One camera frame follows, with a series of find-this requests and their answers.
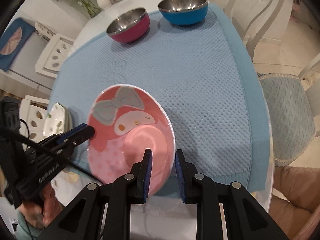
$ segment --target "light blue seat cushion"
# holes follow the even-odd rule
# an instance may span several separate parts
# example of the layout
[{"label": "light blue seat cushion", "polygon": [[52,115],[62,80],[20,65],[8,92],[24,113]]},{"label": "light blue seat cushion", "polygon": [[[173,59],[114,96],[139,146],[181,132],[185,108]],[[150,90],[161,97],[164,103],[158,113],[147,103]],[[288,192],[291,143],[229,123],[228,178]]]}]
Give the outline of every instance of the light blue seat cushion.
[{"label": "light blue seat cushion", "polygon": [[270,113],[275,164],[285,166],[306,150],[316,134],[311,107],[297,76],[259,76]]}]

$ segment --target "magenta bowl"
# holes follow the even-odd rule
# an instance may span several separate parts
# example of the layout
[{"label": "magenta bowl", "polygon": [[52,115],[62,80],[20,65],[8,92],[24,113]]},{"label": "magenta bowl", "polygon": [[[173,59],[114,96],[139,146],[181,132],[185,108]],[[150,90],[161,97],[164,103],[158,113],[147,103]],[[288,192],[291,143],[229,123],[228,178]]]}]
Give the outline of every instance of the magenta bowl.
[{"label": "magenta bowl", "polygon": [[136,8],[118,16],[107,28],[107,34],[118,42],[140,38],[149,28],[150,18],[145,8]]}]

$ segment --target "person's hand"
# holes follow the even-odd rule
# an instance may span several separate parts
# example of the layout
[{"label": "person's hand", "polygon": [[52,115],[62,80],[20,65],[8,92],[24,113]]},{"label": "person's hand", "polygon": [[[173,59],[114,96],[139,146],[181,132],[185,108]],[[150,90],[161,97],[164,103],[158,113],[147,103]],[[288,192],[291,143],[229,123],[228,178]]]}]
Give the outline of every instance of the person's hand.
[{"label": "person's hand", "polygon": [[[30,201],[23,201],[19,207],[26,221],[35,228],[43,228],[49,225],[61,212],[61,205],[50,183],[44,187],[42,194],[44,197],[43,210],[39,205]],[[41,214],[43,214],[42,221],[39,219]]]}]

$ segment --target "flower vase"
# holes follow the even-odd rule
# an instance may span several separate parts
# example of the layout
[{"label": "flower vase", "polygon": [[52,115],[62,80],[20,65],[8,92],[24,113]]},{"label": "flower vase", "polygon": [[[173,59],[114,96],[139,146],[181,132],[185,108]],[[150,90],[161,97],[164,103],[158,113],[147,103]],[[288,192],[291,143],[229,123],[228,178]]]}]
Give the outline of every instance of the flower vase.
[{"label": "flower vase", "polygon": [[103,10],[109,8],[112,5],[110,0],[97,0],[97,4]]}]

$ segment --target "chair back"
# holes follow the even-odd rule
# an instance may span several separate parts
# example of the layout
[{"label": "chair back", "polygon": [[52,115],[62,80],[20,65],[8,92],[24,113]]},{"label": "chair back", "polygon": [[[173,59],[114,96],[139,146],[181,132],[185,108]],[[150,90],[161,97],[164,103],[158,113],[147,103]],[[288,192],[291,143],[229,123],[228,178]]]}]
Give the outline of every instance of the chair back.
[{"label": "chair back", "polygon": [[35,69],[37,73],[56,78],[74,43],[61,34],[54,35],[42,51]]},{"label": "chair back", "polygon": [[306,90],[313,117],[320,114],[320,78]]},{"label": "chair back", "polygon": [[229,0],[224,12],[231,19],[242,40],[252,23],[266,11],[246,45],[251,58],[257,43],[276,19],[283,3],[284,0]]},{"label": "chair back", "polygon": [[[46,117],[46,110],[39,107],[34,106],[31,103],[39,103],[40,105],[47,105],[46,99],[35,98],[31,96],[26,96],[26,98],[21,100],[19,115],[20,119],[24,120],[29,128],[30,139],[34,142],[40,142],[44,139],[43,136],[43,126],[44,119]],[[28,136],[28,130],[26,125],[20,124],[20,134],[24,136]]]}]

